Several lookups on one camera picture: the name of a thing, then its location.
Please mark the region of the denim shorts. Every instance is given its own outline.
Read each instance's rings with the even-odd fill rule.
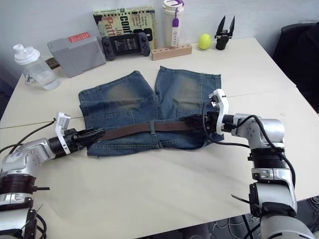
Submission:
[[[221,88],[220,75],[160,67],[155,92],[139,71],[79,93],[85,127],[106,131],[135,123],[150,123],[150,132],[141,132],[88,147],[88,155],[114,156],[150,149],[194,150],[210,144],[203,129],[154,131],[155,122],[181,121],[200,114],[208,95]],[[211,105],[205,109],[214,111]],[[215,140],[223,136],[212,135]]]

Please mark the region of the black cable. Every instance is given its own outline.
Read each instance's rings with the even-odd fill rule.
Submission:
[[[271,146],[271,148],[273,149],[276,149],[276,146],[270,141],[268,135],[266,134],[266,131],[264,129],[264,126],[263,126],[263,123],[260,121],[260,119],[256,116],[256,115],[251,115],[251,116],[248,116],[246,117],[243,121],[241,121],[237,126],[236,128],[242,126],[247,120],[249,120],[250,118],[254,118],[254,120],[256,121],[256,123],[258,124],[259,128],[260,128],[260,131],[263,133],[267,143]],[[293,185],[295,187],[296,185],[296,173],[295,173],[295,170],[291,164],[291,162],[286,158],[286,156],[283,154],[283,153],[277,153],[277,155],[279,157],[281,157],[285,162],[286,164],[289,166],[290,168],[290,171],[291,171],[291,175],[292,175],[292,181],[293,181]]]
[[[245,147],[245,148],[249,148],[248,145],[245,145],[245,144],[241,144],[241,143],[224,143],[224,142],[219,142],[219,141],[216,141],[214,139],[212,139],[208,132],[207,132],[207,129],[206,129],[206,126],[205,126],[205,115],[204,115],[204,110],[205,110],[205,107],[211,103],[211,100],[207,101],[204,105],[203,105],[203,108],[202,108],[202,111],[201,111],[201,116],[202,116],[202,125],[203,125],[203,128],[204,128],[204,132],[205,132],[205,135],[206,137],[213,143],[217,143],[217,144],[221,144],[221,145],[233,145],[233,146],[242,146],[242,147]]]
[[[309,229],[313,229],[316,227],[316,225],[319,223],[319,210],[317,210],[314,214],[314,220],[311,224],[308,225]]]
[[[243,239],[247,239],[251,233],[253,233],[256,229],[258,229],[258,227],[260,227],[260,224],[258,224],[258,225],[255,226],[254,228],[252,228],[252,229],[243,237]]]
[[[319,208],[316,208],[313,204],[313,202],[311,201],[310,198],[307,199],[307,203],[308,205],[316,212]]]
[[[21,144],[11,144],[11,145],[9,145],[9,146],[6,146],[6,147],[0,149],[0,153],[2,153],[3,151],[5,151],[5,150],[8,149],[8,148],[15,147],[15,146],[18,147],[18,146],[20,146],[20,145],[23,145],[23,143],[21,143]]]
[[[315,232],[316,227],[319,227],[319,221],[318,221],[317,224],[315,224],[315,225],[313,226],[313,228],[311,229],[311,232],[312,232],[312,233]]]
[[[42,236],[40,236],[39,239],[46,239],[46,223],[45,220],[43,219],[43,217],[41,217],[39,214],[36,214],[36,217],[41,221],[41,223],[43,224],[43,233]]]
[[[39,227],[39,226],[36,226],[36,228],[42,233],[41,237],[40,238],[43,238],[43,239],[46,239],[46,234],[44,233],[44,230]]]
[[[44,125],[44,126],[42,126],[42,127],[40,127],[40,128],[37,128],[36,130],[34,130],[34,131],[32,131],[31,133],[27,134],[27,135],[26,135],[25,137],[23,137],[18,143],[16,143],[16,146],[14,146],[14,147],[11,149],[11,151],[10,151],[9,154],[13,153],[14,150],[18,147],[18,145],[21,144],[21,143],[22,143],[26,138],[28,138],[30,135],[34,134],[35,132],[38,132],[39,130],[41,130],[41,129],[45,128],[45,127],[48,127],[48,126],[54,124],[55,121],[56,121],[56,119],[53,118],[53,121],[51,121],[50,123],[48,123],[48,124],[46,124],[46,125]]]
[[[308,200],[310,201],[310,203],[315,208],[315,211],[317,211],[319,209],[319,196],[315,196],[315,197],[309,198]]]
[[[228,230],[229,230],[229,233],[236,239],[241,239],[240,237],[237,237],[236,235],[234,235],[234,233],[232,232],[232,230],[230,229],[230,218],[228,218]]]

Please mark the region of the shaker bottle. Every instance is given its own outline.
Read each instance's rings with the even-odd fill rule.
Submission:
[[[24,71],[34,78],[44,89],[53,90],[59,86],[59,80],[54,72],[40,57],[40,52],[32,46],[24,48],[18,44],[15,50],[14,60],[17,64],[24,66]]]
[[[172,31],[176,27],[174,21],[178,19],[178,28],[177,28],[177,42],[180,36],[181,24],[183,21],[184,14],[184,2],[182,0],[164,0],[163,10],[164,10],[164,46],[171,47],[173,45],[172,37],[174,37]]]

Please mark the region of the gray case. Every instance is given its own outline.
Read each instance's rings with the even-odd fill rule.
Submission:
[[[50,52],[69,77],[105,64],[104,54],[96,36],[71,43],[68,38],[61,38],[47,44]]]

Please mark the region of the black chair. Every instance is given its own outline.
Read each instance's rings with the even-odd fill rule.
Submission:
[[[273,59],[319,112],[319,22],[282,29]]]

